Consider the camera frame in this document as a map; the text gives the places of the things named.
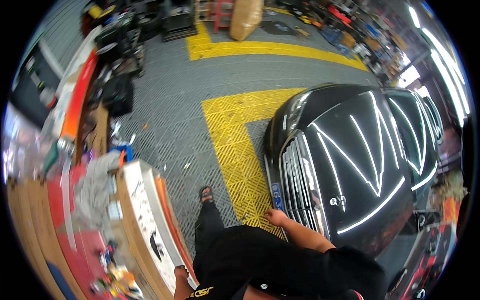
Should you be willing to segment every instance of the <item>blue license plate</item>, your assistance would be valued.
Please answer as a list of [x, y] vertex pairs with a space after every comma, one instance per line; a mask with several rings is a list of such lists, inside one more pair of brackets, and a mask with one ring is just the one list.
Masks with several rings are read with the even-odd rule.
[[282, 193], [280, 192], [280, 184], [278, 182], [272, 183], [272, 197], [273, 197], [273, 208], [281, 209], [283, 212], [283, 202], [282, 202]]

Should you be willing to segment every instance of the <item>car hood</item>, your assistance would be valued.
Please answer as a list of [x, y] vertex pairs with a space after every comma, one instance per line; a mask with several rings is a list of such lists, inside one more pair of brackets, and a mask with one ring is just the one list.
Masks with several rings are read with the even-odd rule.
[[369, 91], [333, 107], [304, 131], [337, 247], [377, 255], [413, 211], [409, 169], [392, 119], [383, 94]]

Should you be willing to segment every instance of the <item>chrome grille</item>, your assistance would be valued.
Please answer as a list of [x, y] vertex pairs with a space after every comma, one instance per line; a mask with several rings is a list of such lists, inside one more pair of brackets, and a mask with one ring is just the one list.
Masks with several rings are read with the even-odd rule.
[[281, 171], [285, 210], [289, 218], [317, 231], [313, 205], [299, 153], [297, 141], [292, 140], [282, 154]]

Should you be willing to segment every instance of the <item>yellow floor marking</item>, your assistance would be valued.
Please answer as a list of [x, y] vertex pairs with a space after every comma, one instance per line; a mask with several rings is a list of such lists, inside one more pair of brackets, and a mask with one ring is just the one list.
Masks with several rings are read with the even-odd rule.
[[186, 38], [190, 60], [241, 54], [276, 54], [326, 60], [368, 71], [358, 59], [315, 48], [274, 42], [220, 42], [212, 43], [203, 23], [196, 25], [198, 34]]
[[279, 237], [282, 237], [280, 229], [264, 218], [264, 211], [272, 207], [272, 200], [245, 123], [272, 117], [285, 101], [302, 90], [251, 92], [202, 102], [237, 218], [248, 213], [244, 224], [261, 227]]
[[281, 8], [270, 7], [270, 6], [265, 6], [265, 8], [266, 8], [266, 9], [273, 10], [273, 11], [276, 11], [276, 12], [279, 12], [279, 13], [289, 14], [289, 15], [293, 16], [293, 14], [291, 14], [291, 13], [288, 12], [287, 10], [283, 10], [283, 9], [281, 9]]

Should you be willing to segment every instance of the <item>garage floor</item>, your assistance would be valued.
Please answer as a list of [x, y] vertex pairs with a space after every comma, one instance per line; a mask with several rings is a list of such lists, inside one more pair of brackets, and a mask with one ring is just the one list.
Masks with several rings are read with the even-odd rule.
[[166, 179], [192, 257], [205, 185], [212, 186], [227, 227], [248, 213], [245, 224], [280, 235], [262, 217], [271, 200], [261, 139], [276, 108], [316, 84], [376, 84], [361, 62], [339, 55], [313, 26], [282, 13], [264, 20], [297, 25], [312, 36], [300, 41], [256, 28], [244, 42], [233, 42], [226, 29], [214, 35], [212, 22], [186, 39], [162, 43], [157, 36], [146, 42], [144, 75], [133, 81], [133, 113], [118, 119], [126, 140], [136, 134], [134, 156]]

